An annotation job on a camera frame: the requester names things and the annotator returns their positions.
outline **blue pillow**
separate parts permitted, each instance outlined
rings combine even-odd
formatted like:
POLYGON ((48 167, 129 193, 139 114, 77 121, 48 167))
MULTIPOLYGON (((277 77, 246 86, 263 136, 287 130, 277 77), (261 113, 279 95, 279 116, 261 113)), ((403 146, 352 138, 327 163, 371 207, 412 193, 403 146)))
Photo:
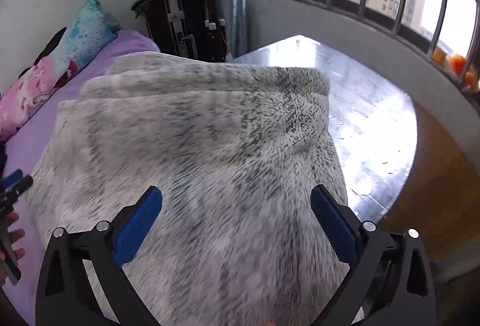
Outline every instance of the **blue pillow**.
POLYGON ((105 21, 102 5, 87 0, 75 16, 73 24, 63 34, 53 51, 55 64, 74 62, 76 72, 84 69, 97 54, 117 36, 105 21))

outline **blue gripper pad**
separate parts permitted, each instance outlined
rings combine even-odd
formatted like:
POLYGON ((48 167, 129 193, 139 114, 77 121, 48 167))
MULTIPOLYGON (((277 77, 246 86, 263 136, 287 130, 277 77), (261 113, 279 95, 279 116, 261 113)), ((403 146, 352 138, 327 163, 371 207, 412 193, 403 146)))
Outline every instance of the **blue gripper pad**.
POLYGON ((118 268, 134 260, 153 223, 162 211, 162 192, 150 187, 140 205, 115 237, 113 260, 118 268))
POLYGON ((339 205, 323 185, 311 190, 310 206, 338 259, 354 268, 359 261, 358 236, 354 230, 358 231, 361 222, 350 208, 339 205))
POLYGON ((19 182, 22 178, 23 172, 20 169, 16 170, 8 177, 3 179, 2 186, 4 187, 4 189, 8 189, 12 185, 15 185, 17 182, 19 182))

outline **orange object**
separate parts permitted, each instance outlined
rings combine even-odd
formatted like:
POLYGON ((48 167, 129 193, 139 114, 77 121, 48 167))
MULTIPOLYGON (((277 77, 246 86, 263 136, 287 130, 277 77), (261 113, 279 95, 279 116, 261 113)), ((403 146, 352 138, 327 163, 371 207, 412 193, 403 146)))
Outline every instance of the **orange object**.
POLYGON ((446 53, 438 47, 435 48, 434 53, 431 55, 431 58, 441 65, 445 64, 445 57, 446 53))
POLYGON ((447 55, 446 60, 450 70, 452 70, 456 76, 459 76, 462 73, 466 58, 460 54, 452 53, 447 55))
MULTIPOLYGON (((466 58, 457 53, 448 54, 445 58, 445 65, 455 75, 460 76, 465 65, 466 58)), ((479 91, 479 77, 477 69, 474 65, 470 65, 463 78, 463 85, 467 87, 472 93, 479 91)))

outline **table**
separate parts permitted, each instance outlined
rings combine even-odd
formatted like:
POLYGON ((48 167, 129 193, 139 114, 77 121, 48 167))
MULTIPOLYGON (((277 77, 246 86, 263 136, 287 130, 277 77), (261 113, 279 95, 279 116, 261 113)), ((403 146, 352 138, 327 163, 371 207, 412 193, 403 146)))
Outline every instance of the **table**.
POLYGON ((345 177, 349 207, 377 223, 397 199, 417 146, 410 97, 350 57, 304 36, 278 41, 234 63, 316 68, 330 80, 329 131, 345 177))

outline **finger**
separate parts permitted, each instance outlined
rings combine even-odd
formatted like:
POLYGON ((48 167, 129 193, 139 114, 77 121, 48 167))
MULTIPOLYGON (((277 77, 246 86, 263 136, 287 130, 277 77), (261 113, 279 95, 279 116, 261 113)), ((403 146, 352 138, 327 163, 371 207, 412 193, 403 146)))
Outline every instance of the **finger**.
POLYGON ((16 222, 18 220, 18 213, 16 212, 10 212, 7 215, 7 223, 8 225, 11 225, 13 222, 16 222))
POLYGON ((19 230, 9 232, 8 236, 10 238, 10 242, 14 243, 25 236, 25 230, 20 228, 19 230))
POLYGON ((25 249, 15 250, 15 257, 17 257, 18 260, 22 259, 24 255, 25 255, 25 249))

